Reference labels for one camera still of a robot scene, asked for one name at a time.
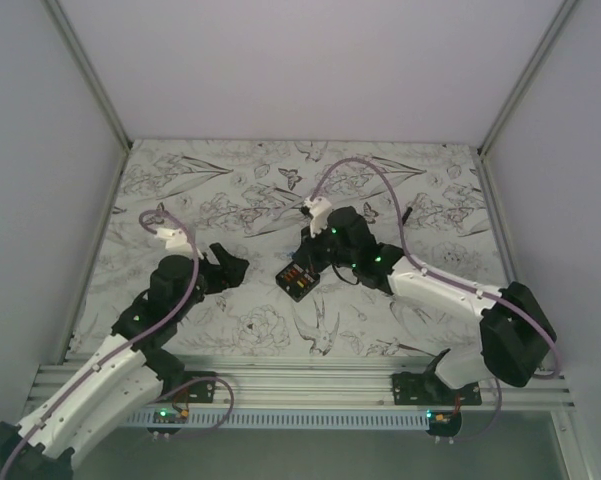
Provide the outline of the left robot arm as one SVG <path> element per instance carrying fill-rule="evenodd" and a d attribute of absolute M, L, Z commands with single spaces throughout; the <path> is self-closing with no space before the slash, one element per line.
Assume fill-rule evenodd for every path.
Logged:
<path fill-rule="evenodd" d="M 132 413 L 184 389 L 184 365 L 164 345 L 191 308 L 240 286 L 249 263 L 219 243 L 216 260 L 164 257 L 88 361 L 17 424 L 0 423 L 0 479 L 71 479 Z"/>

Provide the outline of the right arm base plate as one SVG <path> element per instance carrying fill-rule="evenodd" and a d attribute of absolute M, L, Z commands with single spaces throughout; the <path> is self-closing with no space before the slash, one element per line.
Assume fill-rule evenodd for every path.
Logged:
<path fill-rule="evenodd" d="M 479 406 L 482 404 L 478 383 L 470 383 L 460 389 L 452 389 L 434 373 L 399 372 L 391 375 L 391 387 L 395 405 L 416 406 Z"/>

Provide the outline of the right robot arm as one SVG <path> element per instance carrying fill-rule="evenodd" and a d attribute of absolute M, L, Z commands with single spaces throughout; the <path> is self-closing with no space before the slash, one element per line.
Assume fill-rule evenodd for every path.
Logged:
<path fill-rule="evenodd" d="M 352 207 L 335 209 L 318 198 L 305 201 L 301 212 L 309 224 L 301 231 L 290 272 L 276 278 L 295 301 L 314 288 L 325 269 L 344 267 L 359 285 L 477 326 L 475 343 L 446 348 L 428 365 L 423 391 L 432 403 L 446 404 L 460 388 L 490 378 L 522 388 L 555 350 L 556 333 L 525 285 L 471 283 L 429 266 L 402 247 L 377 241 Z"/>

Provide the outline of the black fuse box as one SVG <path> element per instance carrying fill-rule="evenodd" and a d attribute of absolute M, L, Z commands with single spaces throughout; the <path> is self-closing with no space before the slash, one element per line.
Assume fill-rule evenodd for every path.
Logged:
<path fill-rule="evenodd" d="M 320 274 L 291 262 L 275 276 L 275 281 L 289 298 L 300 302 L 318 286 Z"/>

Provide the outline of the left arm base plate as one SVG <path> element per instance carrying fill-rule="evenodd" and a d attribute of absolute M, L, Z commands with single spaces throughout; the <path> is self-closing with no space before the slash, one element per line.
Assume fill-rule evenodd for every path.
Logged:
<path fill-rule="evenodd" d="M 158 403 L 211 403 L 216 388 L 216 373 L 185 370 L 165 382 Z"/>

